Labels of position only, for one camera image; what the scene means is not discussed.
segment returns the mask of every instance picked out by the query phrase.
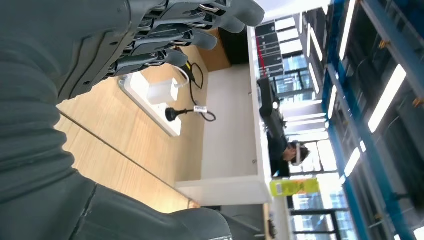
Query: white power strip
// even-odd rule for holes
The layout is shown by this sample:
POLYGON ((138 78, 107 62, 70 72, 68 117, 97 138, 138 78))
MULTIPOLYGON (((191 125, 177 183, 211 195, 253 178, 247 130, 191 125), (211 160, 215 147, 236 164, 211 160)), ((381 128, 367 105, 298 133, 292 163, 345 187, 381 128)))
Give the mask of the white power strip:
POLYGON ((169 107, 166 103, 151 104, 148 100, 150 84, 140 73, 135 72, 118 80, 119 87, 131 98, 149 117, 171 137, 181 134, 181 120, 177 117, 168 121, 165 110, 169 107))

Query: dark hair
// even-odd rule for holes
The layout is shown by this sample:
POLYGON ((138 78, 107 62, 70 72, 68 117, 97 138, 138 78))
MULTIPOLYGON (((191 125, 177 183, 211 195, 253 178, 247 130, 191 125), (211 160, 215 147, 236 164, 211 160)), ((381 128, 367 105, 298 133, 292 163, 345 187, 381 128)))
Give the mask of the dark hair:
MULTIPOLYGON (((300 144, 300 162, 303 163, 304 160, 309 156, 311 151, 305 146, 302 142, 292 141, 288 143, 290 147, 296 149, 296 144, 300 144)), ((296 163, 296 156, 291 160, 292 164, 296 163)))

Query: gray robot arm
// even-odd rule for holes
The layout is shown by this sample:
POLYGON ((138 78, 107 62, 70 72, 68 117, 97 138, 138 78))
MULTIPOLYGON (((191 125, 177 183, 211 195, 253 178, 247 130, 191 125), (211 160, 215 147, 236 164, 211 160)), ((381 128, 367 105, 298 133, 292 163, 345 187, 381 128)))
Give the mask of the gray robot arm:
POLYGON ((213 47, 263 11, 250 0, 14 0, 0 10, 0 239, 230 239, 208 209, 162 214, 72 168, 56 105, 98 82, 213 47))

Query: yellow sign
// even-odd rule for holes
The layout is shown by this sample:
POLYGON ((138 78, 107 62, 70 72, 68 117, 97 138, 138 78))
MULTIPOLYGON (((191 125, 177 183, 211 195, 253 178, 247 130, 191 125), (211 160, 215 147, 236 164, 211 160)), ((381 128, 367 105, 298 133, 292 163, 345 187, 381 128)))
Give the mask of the yellow sign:
POLYGON ((274 197, 318 193, 320 191, 320 184, 317 178, 273 180, 269 187, 274 197))

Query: cable label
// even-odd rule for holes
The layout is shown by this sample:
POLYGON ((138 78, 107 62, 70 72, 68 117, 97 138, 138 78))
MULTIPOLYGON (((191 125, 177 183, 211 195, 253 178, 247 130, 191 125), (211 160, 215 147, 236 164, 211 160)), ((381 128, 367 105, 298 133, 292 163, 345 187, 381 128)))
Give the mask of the cable label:
POLYGON ((195 113, 205 114, 208 112, 208 109, 206 108, 206 106, 194 106, 193 110, 195 113))

